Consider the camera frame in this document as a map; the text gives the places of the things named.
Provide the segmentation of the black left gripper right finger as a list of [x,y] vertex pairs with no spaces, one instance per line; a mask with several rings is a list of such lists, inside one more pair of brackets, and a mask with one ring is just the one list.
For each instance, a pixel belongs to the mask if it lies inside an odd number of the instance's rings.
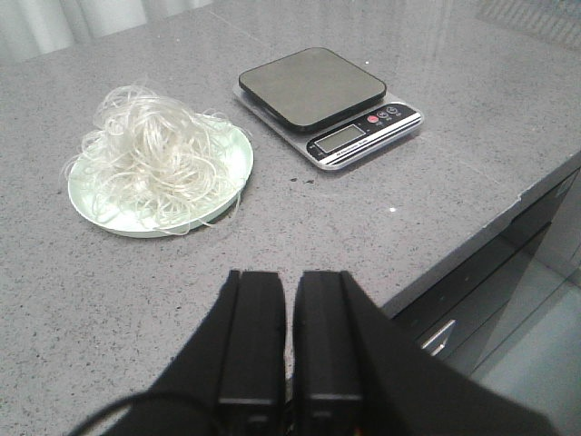
[[348,272],[305,272],[293,314],[299,435],[555,435],[544,415],[430,356]]

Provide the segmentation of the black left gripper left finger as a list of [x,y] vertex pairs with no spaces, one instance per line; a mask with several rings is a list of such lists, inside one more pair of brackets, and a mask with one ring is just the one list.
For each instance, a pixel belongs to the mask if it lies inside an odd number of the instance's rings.
[[274,272],[231,271],[197,331],[109,435],[280,435],[286,312]]

